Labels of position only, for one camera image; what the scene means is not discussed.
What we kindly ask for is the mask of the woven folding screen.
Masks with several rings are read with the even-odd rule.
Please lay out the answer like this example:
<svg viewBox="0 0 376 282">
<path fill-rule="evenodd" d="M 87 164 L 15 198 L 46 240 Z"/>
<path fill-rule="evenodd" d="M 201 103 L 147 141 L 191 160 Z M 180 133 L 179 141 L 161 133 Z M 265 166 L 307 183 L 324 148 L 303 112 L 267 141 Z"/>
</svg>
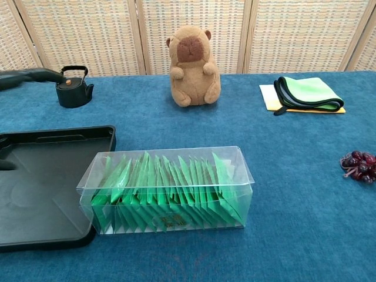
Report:
<svg viewBox="0 0 376 282">
<path fill-rule="evenodd" d="M 221 73 L 376 71 L 376 0 L 0 0 L 0 71 L 166 75 L 184 25 Z"/>
</svg>

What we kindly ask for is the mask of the brown capybara plush toy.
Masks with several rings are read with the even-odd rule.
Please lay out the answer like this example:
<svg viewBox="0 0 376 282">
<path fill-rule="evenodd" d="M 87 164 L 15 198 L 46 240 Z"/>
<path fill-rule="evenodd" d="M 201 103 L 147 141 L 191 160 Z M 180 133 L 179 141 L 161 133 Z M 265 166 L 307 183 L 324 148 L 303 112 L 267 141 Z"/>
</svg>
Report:
<svg viewBox="0 0 376 282">
<path fill-rule="evenodd" d="M 166 40 L 172 98 L 180 107 L 212 104 L 220 97 L 220 74 L 211 37 L 209 30 L 186 25 Z"/>
</svg>

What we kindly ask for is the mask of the black plastic tray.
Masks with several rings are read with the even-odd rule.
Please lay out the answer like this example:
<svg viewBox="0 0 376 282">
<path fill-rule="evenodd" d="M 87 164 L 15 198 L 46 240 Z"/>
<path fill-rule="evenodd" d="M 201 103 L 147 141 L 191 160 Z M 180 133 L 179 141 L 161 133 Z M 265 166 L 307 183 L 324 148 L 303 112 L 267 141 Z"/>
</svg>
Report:
<svg viewBox="0 0 376 282">
<path fill-rule="evenodd" d="M 116 147 L 111 125 L 0 133 L 0 253 L 83 247 L 96 232 L 76 187 L 99 152 Z"/>
</svg>

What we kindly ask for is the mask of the purple grape bunch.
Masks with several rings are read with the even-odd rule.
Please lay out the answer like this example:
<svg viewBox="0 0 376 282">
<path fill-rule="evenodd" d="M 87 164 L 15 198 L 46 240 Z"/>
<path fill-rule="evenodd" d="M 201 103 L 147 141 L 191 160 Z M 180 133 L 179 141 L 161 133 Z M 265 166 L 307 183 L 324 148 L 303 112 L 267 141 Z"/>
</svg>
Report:
<svg viewBox="0 0 376 282">
<path fill-rule="evenodd" d="M 376 155 L 355 150 L 340 159 L 340 166 L 345 171 L 344 177 L 368 184 L 376 183 Z"/>
</svg>

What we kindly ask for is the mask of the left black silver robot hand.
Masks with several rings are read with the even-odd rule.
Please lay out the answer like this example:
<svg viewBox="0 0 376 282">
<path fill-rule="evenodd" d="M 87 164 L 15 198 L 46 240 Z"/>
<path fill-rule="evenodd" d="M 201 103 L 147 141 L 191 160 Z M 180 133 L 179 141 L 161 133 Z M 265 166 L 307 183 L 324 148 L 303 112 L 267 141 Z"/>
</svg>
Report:
<svg viewBox="0 0 376 282">
<path fill-rule="evenodd" d="M 54 82 L 61 83 L 65 77 L 47 68 L 23 70 L 6 70 L 0 72 L 0 92 L 21 86 L 24 82 Z"/>
</svg>

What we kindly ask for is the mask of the green folded microfiber cloth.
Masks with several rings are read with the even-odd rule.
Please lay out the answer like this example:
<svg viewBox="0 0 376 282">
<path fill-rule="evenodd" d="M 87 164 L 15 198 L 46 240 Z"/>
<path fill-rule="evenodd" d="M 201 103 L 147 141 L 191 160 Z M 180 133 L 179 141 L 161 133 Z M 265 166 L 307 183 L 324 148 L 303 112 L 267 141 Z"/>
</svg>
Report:
<svg viewBox="0 0 376 282">
<path fill-rule="evenodd" d="M 282 115 L 288 110 L 344 113 L 344 101 L 318 77 L 293 79 L 281 76 L 274 81 L 281 107 L 274 112 Z"/>
</svg>

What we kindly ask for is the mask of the black iron teapot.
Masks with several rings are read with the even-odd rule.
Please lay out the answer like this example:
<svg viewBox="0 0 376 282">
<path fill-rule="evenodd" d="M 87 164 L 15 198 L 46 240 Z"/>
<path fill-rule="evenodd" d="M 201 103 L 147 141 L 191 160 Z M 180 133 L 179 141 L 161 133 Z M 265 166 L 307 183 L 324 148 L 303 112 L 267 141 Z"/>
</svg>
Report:
<svg viewBox="0 0 376 282">
<path fill-rule="evenodd" d="M 89 103 L 92 100 L 94 84 L 87 85 L 84 78 L 88 74 L 88 68 L 83 65 L 64 66 L 60 73 L 68 70 L 82 70 L 84 76 L 82 78 L 65 78 L 63 82 L 56 84 L 56 93 L 59 104 L 65 108 L 78 108 Z"/>
</svg>

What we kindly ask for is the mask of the blue table cover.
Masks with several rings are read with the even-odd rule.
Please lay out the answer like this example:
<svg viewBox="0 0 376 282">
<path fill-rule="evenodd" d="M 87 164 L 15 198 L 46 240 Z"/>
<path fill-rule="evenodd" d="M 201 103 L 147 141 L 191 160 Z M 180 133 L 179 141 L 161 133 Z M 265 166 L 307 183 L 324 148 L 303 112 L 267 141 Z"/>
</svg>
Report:
<svg viewBox="0 0 376 282">
<path fill-rule="evenodd" d="M 0 92 L 0 132 L 113 125 L 118 150 L 239 146 L 254 177 L 242 229 L 98 236 L 87 247 L 0 254 L 0 282 L 376 282 L 376 185 L 339 159 L 376 154 L 376 71 L 322 72 L 346 112 L 267 111 L 276 74 L 224 75 L 209 106 L 180 108 L 168 76 L 89 78 L 93 100 L 51 83 Z"/>
</svg>

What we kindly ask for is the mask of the white and yellow sheet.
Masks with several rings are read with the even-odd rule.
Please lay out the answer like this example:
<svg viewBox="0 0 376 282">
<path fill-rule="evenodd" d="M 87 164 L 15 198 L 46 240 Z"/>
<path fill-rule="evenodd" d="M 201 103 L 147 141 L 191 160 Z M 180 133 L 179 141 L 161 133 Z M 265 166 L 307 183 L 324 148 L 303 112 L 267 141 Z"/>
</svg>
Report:
<svg viewBox="0 0 376 282">
<path fill-rule="evenodd" d="M 277 92 L 274 88 L 274 85 L 260 85 L 259 86 L 264 104 L 266 106 L 266 109 L 269 111 L 278 111 L 283 106 L 280 103 Z M 287 109 L 288 112 L 307 112 L 307 113 L 345 113 L 346 110 L 344 108 L 340 108 L 338 111 L 330 112 L 328 110 L 317 110 L 317 109 Z"/>
</svg>

